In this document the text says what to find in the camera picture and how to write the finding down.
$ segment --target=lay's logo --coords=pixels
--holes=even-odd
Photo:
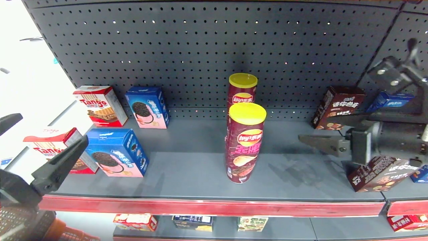
[[[262,139],[263,131],[259,129],[251,129],[241,132],[241,134],[238,135],[238,142],[239,144],[249,147],[257,142],[259,142]]]
[[[248,93],[237,93],[232,97],[233,104],[241,102],[253,103],[253,96]]]

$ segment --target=red and white box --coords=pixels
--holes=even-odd
[[[120,229],[156,231],[158,221],[151,214],[116,214],[113,223]]]
[[[388,217],[394,232],[418,231],[428,229],[428,214]]]
[[[48,127],[43,129],[37,136],[25,137],[23,141],[28,142],[27,144],[30,148],[43,154],[46,160],[49,161],[81,137],[82,135],[76,128],[64,131]],[[96,162],[86,151],[84,151],[71,169],[70,173],[94,174],[97,170],[98,165]]]
[[[97,127],[122,127],[128,119],[111,86],[83,85],[73,95]]]

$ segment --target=white wall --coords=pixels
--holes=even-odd
[[[20,39],[41,36],[19,0],[0,1],[0,117],[21,113],[16,126],[0,136],[0,159],[14,157],[23,137],[48,125],[73,102],[73,85],[44,41]]]

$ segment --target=snack box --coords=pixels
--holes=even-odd
[[[411,99],[413,99],[413,95],[411,94],[399,93],[396,95],[390,95],[382,91],[367,108],[366,112],[374,112],[382,107],[401,107]]]
[[[26,142],[33,150],[43,154],[46,160],[49,161],[81,137],[82,135],[77,128],[60,130],[47,127],[36,136],[25,137],[23,142]],[[84,151],[70,173],[94,174],[97,170],[98,166],[95,161]]]
[[[261,232],[268,219],[268,217],[238,217],[238,231]]]
[[[193,229],[199,231],[213,231],[213,217],[210,216],[178,216],[172,217],[172,222],[178,229]]]
[[[132,129],[92,129],[86,151],[109,177],[144,177],[149,159]]]
[[[128,119],[111,86],[83,85],[73,95],[97,127],[122,127]]]
[[[113,223],[120,229],[156,231],[158,220],[151,214],[116,214]]]
[[[428,214],[388,217],[394,232],[418,231],[428,229]]]
[[[318,130],[341,130],[343,125],[332,123],[328,118],[352,114],[365,96],[358,87],[330,86],[312,118],[312,126]]]
[[[140,128],[166,129],[169,115],[161,88],[134,86],[125,97]]]
[[[408,160],[379,156],[373,158],[368,165],[360,166],[348,176],[355,192],[385,192],[412,175],[420,168],[412,166]]]
[[[413,175],[410,176],[413,182],[428,183],[428,165],[421,167]]]

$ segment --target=chocolate cookie box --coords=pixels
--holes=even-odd
[[[352,114],[365,96],[357,87],[330,86],[312,118],[312,126],[318,130],[341,130],[343,125],[331,123],[328,118]]]
[[[358,192],[385,192],[412,175],[419,166],[411,166],[408,160],[379,156],[368,165],[360,166],[348,176],[353,189]]]
[[[210,216],[179,216],[174,215],[172,222],[178,229],[193,229],[198,231],[212,232],[213,217]]]

